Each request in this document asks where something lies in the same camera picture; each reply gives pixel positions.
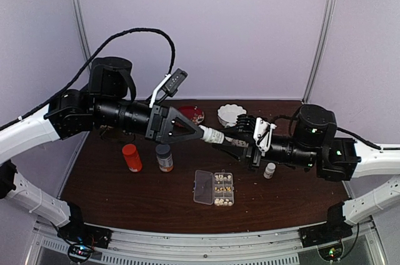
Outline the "grey lid pill bottle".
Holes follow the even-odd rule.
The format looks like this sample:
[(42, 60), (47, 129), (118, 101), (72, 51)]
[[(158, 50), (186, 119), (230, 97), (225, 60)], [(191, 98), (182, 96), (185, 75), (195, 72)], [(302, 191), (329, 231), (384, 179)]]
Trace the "grey lid pill bottle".
[(174, 163), (171, 147), (167, 144), (158, 144), (156, 146), (156, 158), (159, 168), (162, 172), (168, 173), (173, 170)]

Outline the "clear plastic pill organizer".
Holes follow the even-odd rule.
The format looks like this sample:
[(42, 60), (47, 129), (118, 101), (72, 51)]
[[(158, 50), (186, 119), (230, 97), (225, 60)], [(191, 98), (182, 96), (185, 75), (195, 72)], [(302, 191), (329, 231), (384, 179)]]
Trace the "clear plastic pill organizer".
[[(232, 182), (220, 182), (215, 181), (215, 175), (217, 174), (230, 174), (232, 176)], [(218, 185), (232, 187), (232, 192), (216, 192), (214, 190)], [(194, 187), (193, 187), (193, 201), (198, 204), (207, 206), (215, 205), (214, 200), (216, 198), (228, 198), (234, 200), (234, 176), (231, 172), (209, 172), (203, 170), (196, 170), (194, 173)]]

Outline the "orange pill bottle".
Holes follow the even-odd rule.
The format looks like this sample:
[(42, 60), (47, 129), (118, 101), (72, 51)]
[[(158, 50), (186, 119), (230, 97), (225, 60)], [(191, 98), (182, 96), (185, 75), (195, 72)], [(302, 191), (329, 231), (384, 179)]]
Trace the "orange pill bottle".
[(141, 162), (137, 147), (134, 144), (127, 144), (122, 148), (122, 154), (130, 171), (138, 173), (142, 170)]

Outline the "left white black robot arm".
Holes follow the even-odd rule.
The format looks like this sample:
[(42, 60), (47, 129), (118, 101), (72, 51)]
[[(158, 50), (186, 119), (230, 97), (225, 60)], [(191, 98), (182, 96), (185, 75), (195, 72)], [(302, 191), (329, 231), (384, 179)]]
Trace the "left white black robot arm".
[(63, 90), (25, 119), (1, 131), (1, 198), (17, 202), (46, 218), (77, 243), (90, 236), (78, 206), (61, 201), (32, 185), (11, 159), (41, 144), (64, 140), (83, 131), (107, 126), (142, 134), (159, 144), (201, 139), (204, 129), (173, 107), (137, 102), (132, 62), (100, 57), (92, 63), (88, 84)]

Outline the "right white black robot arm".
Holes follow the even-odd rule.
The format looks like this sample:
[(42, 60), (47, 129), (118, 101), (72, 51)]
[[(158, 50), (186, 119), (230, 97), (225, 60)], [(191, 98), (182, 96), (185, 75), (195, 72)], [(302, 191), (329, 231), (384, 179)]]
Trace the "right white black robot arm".
[(315, 104), (303, 104), (292, 116), (270, 121), (242, 114), (233, 127), (205, 134), (207, 142), (227, 151), (233, 140), (246, 143), (239, 152), (275, 164), (310, 170), (319, 178), (341, 182), (373, 175), (390, 175), (384, 184), (354, 199), (331, 206), (321, 226), (324, 240), (333, 241), (344, 228), (399, 202), (399, 146), (374, 144), (338, 127), (335, 114)]

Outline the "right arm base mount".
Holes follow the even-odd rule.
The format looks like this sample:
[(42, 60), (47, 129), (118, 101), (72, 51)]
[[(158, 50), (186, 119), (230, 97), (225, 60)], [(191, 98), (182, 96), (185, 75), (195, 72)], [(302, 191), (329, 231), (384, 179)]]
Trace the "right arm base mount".
[(331, 243), (352, 235), (353, 229), (347, 224), (332, 226), (328, 223), (323, 223), (299, 229), (303, 248)]

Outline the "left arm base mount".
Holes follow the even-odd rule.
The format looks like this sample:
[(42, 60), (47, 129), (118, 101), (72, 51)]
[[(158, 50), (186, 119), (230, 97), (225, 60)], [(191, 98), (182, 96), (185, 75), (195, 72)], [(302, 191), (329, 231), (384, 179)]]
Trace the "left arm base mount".
[(61, 227), (57, 235), (69, 243), (84, 244), (90, 248), (107, 249), (112, 231), (107, 228), (85, 225), (82, 230)]

